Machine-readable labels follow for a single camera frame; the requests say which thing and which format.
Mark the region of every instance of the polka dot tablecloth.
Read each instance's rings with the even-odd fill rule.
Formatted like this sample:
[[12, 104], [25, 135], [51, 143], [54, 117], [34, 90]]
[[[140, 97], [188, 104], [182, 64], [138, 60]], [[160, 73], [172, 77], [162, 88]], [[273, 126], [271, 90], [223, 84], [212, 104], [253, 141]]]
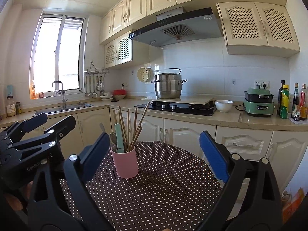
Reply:
[[[161, 142], [135, 144], [139, 173], [120, 178], [111, 151], [86, 187], [117, 231], [194, 230], [216, 202], [221, 187], [197, 156]], [[65, 181], [70, 210], [79, 217]]]

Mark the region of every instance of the pot lid handle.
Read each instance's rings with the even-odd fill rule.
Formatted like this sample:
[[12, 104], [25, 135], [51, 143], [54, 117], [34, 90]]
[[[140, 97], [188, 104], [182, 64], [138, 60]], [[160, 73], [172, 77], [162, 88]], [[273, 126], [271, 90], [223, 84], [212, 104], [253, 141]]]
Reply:
[[[169, 68], [169, 69], [177, 69], [177, 68]], [[181, 69], [178, 69], [180, 72], [178, 74], [180, 74], [182, 72]]]

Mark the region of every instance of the pink utensil holder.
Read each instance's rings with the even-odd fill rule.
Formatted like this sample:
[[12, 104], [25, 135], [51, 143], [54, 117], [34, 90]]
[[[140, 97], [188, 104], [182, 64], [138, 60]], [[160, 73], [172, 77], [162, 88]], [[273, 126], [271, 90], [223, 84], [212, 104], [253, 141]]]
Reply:
[[115, 169], [119, 177], [130, 179], [138, 174], [138, 163], [135, 148], [128, 153], [115, 153], [111, 150]]

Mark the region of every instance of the green cooking appliance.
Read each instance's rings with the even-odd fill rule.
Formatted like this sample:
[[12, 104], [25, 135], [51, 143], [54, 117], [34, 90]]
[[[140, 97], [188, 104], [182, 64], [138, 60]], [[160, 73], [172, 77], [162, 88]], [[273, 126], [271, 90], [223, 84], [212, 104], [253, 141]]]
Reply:
[[244, 110], [250, 116], [271, 117], [275, 104], [273, 95], [268, 89], [249, 88], [245, 91]]

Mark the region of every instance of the chopsticks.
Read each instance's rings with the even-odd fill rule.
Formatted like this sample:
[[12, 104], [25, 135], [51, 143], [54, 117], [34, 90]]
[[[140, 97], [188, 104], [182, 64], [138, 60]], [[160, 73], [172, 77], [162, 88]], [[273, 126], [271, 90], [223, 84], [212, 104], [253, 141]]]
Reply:
[[[130, 152], [133, 150], [134, 148], [134, 145], [141, 133], [141, 130], [142, 130], [142, 127], [141, 127], [141, 124], [142, 124], [142, 121], [144, 119], [144, 116], [145, 114], [147, 113], [147, 110], [150, 106], [150, 102], [147, 104], [147, 106], [145, 107], [145, 110], [141, 116], [141, 119], [138, 123], [138, 126], [137, 126], [137, 111], [138, 109], [136, 108], [135, 110], [135, 117], [134, 117], [134, 128], [131, 128], [131, 132], [132, 132], [132, 138], [130, 140], [130, 135], [129, 135], [129, 130], [130, 130], [130, 110], [128, 109], [127, 110], [127, 132], [126, 132], [126, 128], [125, 128], [125, 125], [124, 125], [124, 120], [123, 120], [123, 115], [122, 115], [122, 109], [121, 109], [121, 106], [119, 106], [119, 109], [118, 109], [118, 114], [119, 114], [119, 124], [121, 126], [121, 132], [122, 132], [122, 138], [123, 138], [123, 143], [124, 143], [124, 151], [125, 152]], [[114, 119], [115, 119], [115, 123], [117, 123], [117, 120], [116, 120], [116, 111], [113, 110], [113, 116], [114, 116]]]

